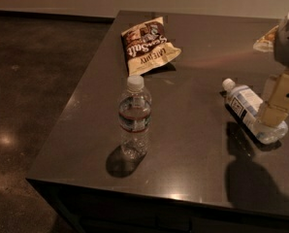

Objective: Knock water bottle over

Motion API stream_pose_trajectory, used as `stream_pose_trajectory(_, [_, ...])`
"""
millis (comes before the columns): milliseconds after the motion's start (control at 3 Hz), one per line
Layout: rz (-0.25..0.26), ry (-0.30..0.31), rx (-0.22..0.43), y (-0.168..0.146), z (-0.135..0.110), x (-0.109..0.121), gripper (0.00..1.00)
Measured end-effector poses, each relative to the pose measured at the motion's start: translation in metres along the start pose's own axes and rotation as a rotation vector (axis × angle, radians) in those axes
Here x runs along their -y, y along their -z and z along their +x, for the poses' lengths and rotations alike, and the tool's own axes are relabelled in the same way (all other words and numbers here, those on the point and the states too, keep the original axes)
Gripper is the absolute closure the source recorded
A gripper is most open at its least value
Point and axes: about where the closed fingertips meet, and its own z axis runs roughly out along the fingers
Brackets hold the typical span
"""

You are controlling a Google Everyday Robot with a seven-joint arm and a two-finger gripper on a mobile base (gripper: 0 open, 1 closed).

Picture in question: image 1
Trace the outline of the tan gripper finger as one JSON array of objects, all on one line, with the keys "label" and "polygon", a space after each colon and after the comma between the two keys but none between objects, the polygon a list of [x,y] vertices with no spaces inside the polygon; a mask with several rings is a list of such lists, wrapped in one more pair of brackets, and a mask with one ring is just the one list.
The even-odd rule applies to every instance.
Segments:
[{"label": "tan gripper finger", "polygon": [[289,68],[280,75],[269,76],[262,98],[258,119],[269,127],[277,127],[289,116]]}]

